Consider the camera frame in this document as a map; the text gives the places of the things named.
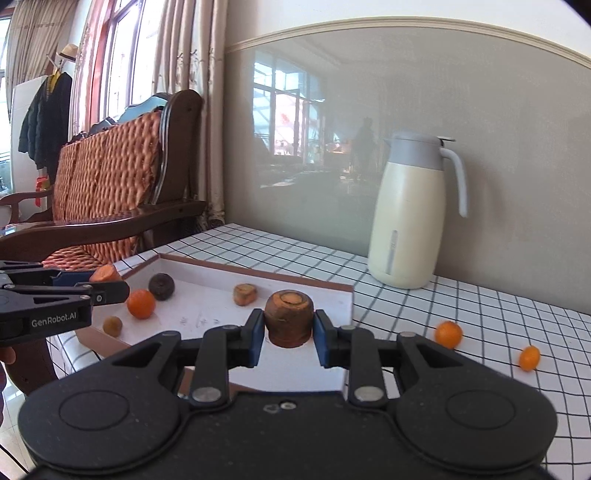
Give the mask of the person's left hand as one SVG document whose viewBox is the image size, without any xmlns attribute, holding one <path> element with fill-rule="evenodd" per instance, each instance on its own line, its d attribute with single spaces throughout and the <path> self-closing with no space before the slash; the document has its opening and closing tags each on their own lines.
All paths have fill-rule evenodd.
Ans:
<svg viewBox="0 0 591 480">
<path fill-rule="evenodd" d="M 3 391 L 7 384 L 6 366 L 12 365 L 16 360 L 16 353 L 11 347 L 0 348 L 0 424 L 3 423 L 4 399 Z"/>
</svg>

